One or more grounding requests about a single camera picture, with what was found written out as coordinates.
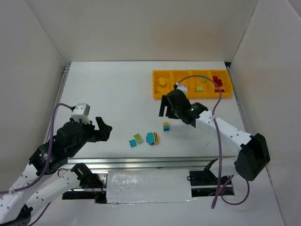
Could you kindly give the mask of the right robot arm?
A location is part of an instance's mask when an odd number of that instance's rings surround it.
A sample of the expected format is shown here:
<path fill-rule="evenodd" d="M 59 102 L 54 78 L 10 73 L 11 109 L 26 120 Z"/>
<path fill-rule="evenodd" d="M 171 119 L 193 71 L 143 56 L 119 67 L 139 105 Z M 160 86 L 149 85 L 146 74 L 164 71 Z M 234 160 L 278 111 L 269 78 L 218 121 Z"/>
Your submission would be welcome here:
<path fill-rule="evenodd" d="M 200 103 L 191 104 L 185 93 L 175 89 L 161 98 L 159 116 L 180 119 L 214 136 L 236 154 L 222 162 L 212 160 L 205 172 L 211 177 L 239 175 L 247 181 L 254 181 L 270 162 L 270 155 L 263 135 L 251 135 L 239 130 L 220 118 Z"/>

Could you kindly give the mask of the round yellow lego brick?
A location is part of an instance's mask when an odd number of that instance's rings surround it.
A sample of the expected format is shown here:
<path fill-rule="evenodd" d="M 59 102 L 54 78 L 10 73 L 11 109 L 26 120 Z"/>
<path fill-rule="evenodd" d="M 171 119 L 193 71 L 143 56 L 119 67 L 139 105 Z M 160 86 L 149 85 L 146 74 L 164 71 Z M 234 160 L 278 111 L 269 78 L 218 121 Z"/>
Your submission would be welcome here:
<path fill-rule="evenodd" d="M 164 77 L 160 77 L 159 79 L 158 79 L 158 82 L 159 82 L 159 85 L 160 86 L 165 86 L 166 85 L 166 79 L 164 78 Z"/>

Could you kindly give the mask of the light green lego brick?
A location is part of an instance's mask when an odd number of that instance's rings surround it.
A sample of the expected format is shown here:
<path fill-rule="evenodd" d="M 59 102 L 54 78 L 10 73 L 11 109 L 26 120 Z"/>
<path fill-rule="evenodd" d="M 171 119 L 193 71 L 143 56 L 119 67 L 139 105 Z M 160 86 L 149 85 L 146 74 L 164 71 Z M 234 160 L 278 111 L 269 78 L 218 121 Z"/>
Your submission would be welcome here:
<path fill-rule="evenodd" d="M 204 92 L 204 87 L 203 86 L 196 86 L 195 91 L 196 92 Z"/>

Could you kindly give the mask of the small teal lego brick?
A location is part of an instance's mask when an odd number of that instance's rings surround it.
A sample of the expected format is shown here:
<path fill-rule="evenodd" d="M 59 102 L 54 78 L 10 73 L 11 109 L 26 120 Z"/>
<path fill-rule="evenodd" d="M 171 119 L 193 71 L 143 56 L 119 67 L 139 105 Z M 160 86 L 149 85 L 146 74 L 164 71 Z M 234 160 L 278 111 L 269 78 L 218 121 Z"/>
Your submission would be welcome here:
<path fill-rule="evenodd" d="M 169 131 L 169 130 L 170 130 L 169 125 L 164 125 L 164 126 L 163 126 L 163 130 L 164 130 L 164 131 Z"/>

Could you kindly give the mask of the red flower lego brick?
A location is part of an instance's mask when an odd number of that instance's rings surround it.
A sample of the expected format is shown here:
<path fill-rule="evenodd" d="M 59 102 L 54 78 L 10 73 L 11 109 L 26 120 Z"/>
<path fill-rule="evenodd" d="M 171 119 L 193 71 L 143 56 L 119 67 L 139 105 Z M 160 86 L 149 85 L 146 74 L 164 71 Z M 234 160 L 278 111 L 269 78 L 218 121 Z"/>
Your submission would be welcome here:
<path fill-rule="evenodd" d="M 214 81 L 216 87 L 223 86 L 223 82 L 221 79 L 219 79 L 218 76 L 213 76 L 213 81 Z"/>

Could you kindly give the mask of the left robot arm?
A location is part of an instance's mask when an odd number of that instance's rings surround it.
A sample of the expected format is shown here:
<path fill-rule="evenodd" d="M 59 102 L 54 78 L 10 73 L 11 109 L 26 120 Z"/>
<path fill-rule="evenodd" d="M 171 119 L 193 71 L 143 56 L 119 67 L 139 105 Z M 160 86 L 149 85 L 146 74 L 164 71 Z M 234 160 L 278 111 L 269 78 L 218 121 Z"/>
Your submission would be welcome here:
<path fill-rule="evenodd" d="M 49 205 L 66 191 L 81 188 L 103 188 L 103 182 L 84 163 L 75 164 L 66 175 L 40 189 L 39 187 L 67 164 L 87 142 L 107 141 L 112 126 L 97 117 L 98 129 L 89 122 L 70 120 L 29 158 L 19 179 L 0 199 L 2 226 L 27 226 L 36 211 Z"/>

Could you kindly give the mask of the yellow long lego brick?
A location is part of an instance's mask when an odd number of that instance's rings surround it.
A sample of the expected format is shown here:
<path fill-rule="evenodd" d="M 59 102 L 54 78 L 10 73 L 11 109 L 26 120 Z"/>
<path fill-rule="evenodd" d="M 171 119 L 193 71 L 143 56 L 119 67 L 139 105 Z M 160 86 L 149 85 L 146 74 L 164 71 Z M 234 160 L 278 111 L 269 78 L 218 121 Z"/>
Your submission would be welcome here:
<path fill-rule="evenodd" d="M 156 87 L 156 91 L 162 95 L 166 95 L 168 91 L 163 87 Z"/>

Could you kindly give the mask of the teal rounded lego brick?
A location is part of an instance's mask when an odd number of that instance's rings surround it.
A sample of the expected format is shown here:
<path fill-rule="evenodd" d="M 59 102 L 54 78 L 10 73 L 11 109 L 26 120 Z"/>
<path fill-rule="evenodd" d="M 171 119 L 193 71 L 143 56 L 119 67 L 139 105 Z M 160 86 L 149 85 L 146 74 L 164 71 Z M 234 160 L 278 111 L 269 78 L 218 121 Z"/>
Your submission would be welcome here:
<path fill-rule="evenodd" d="M 149 132 L 146 135 L 146 142 L 148 145 L 154 145 L 155 144 L 155 137 L 153 132 Z"/>

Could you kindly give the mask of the yellow black striped lego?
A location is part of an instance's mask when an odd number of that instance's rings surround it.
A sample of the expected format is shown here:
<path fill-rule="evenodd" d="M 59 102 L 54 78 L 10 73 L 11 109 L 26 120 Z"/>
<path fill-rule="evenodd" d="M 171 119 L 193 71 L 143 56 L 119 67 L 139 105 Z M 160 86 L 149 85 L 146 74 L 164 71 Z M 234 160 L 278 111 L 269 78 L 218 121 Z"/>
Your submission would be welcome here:
<path fill-rule="evenodd" d="M 153 132 L 154 135 L 154 144 L 157 145 L 158 144 L 158 134 L 156 132 Z"/>

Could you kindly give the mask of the lime green lego plate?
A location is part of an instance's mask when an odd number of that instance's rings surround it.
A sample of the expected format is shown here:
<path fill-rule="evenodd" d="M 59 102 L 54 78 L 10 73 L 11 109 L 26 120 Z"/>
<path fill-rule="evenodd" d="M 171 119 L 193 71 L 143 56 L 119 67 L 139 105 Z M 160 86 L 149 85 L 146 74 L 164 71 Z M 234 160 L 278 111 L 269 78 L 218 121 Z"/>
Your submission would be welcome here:
<path fill-rule="evenodd" d="M 139 133 L 134 135 L 134 139 L 138 144 L 143 142 L 143 138 L 141 137 L 141 135 Z"/>

